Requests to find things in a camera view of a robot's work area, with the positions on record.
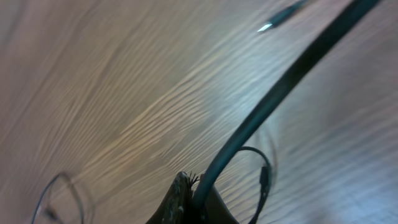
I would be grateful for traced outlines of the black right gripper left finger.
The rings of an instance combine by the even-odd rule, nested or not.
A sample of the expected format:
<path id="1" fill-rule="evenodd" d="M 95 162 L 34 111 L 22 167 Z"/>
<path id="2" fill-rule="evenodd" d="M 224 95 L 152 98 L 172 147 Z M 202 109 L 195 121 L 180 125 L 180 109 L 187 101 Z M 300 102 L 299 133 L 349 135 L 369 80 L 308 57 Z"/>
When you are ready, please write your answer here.
<path id="1" fill-rule="evenodd" d="M 193 197 L 193 185 L 198 180 L 196 174 L 179 172 L 164 199 L 161 201 L 155 213 L 146 222 L 147 224 L 183 224 L 191 211 Z"/>

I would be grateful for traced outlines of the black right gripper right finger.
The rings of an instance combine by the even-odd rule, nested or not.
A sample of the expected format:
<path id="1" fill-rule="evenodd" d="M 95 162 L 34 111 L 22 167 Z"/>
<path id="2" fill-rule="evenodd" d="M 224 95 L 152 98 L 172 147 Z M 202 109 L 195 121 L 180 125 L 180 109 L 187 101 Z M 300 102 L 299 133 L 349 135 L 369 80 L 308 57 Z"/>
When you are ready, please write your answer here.
<path id="1" fill-rule="evenodd" d="M 223 199 L 213 185 L 205 200 L 205 208 L 210 224 L 238 224 L 238 221 L 229 212 Z"/>

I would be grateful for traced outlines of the black usb cable long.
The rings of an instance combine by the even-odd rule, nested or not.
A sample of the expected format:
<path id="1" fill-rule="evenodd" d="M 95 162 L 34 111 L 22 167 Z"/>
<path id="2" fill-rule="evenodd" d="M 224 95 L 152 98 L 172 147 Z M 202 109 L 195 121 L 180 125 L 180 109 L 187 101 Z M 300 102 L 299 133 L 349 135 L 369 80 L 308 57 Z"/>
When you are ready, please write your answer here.
<path id="1" fill-rule="evenodd" d="M 59 190 L 57 195 L 53 195 L 53 187 L 59 181 L 65 184 L 65 186 Z M 51 222 L 55 223 L 63 223 L 60 215 L 56 212 L 56 210 L 50 205 L 51 200 L 57 200 L 61 194 L 65 194 L 66 189 L 68 189 L 69 194 L 72 196 L 75 205 L 77 206 L 78 213 L 80 216 L 80 223 L 85 223 L 85 209 L 83 205 L 83 201 L 78 193 L 75 184 L 72 181 L 72 178 L 68 175 L 67 172 L 59 172 L 56 174 L 49 183 L 44 187 L 43 191 L 40 194 L 37 205 L 35 206 L 34 213 L 32 215 L 32 219 L 30 224 L 34 224 L 36 221 L 36 217 L 38 214 L 42 213 L 45 217 L 47 217 Z"/>

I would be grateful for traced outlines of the black usb cable short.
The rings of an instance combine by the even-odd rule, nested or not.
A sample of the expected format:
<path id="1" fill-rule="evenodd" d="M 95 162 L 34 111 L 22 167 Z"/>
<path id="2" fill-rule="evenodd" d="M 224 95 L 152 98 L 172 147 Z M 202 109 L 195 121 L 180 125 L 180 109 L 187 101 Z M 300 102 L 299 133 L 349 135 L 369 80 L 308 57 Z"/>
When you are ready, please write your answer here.
<path id="1" fill-rule="evenodd" d="M 227 140 L 219 153 L 207 168 L 202 182 L 193 194 L 192 208 L 195 218 L 200 220 L 205 200 L 211 187 L 226 165 L 239 151 L 254 151 L 260 154 L 265 162 L 261 169 L 259 182 L 261 185 L 260 199 L 251 223 L 256 223 L 264 208 L 272 184 L 272 166 L 265 154 L 244 143 L 257 131 L 260 125 L 282 103 L 285 97 L 297 86 L 301 79 L 338 43 L 379 0 L 354 0 L 319 34 L 319 36 L 303 51 L 298 59 L 278 79 L 273 87 L 250 112 L 238 129 Z"/>

